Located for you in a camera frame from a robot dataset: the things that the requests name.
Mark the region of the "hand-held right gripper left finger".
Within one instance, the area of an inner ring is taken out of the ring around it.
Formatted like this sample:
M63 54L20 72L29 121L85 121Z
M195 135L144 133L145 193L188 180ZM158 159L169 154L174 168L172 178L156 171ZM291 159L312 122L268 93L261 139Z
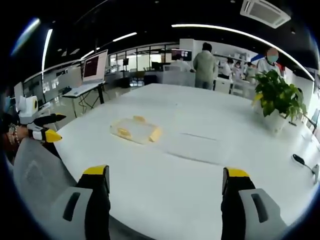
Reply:
M108 165L86 169L50 209L48 231L53 240L109 240L110 175Z

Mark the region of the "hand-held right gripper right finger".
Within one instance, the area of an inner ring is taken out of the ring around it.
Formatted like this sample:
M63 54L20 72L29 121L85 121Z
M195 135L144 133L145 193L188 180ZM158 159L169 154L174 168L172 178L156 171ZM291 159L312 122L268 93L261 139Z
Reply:
M279 240L287 225L278 204L241 169L224 167L222 240Z

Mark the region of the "person's left hand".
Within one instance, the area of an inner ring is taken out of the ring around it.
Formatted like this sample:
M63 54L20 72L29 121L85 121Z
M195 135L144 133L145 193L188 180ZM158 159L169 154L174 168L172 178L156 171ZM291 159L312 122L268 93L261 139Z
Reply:
M29 136L29 130L25 126L17 126L16 127L16 135L19 140L22 140Z

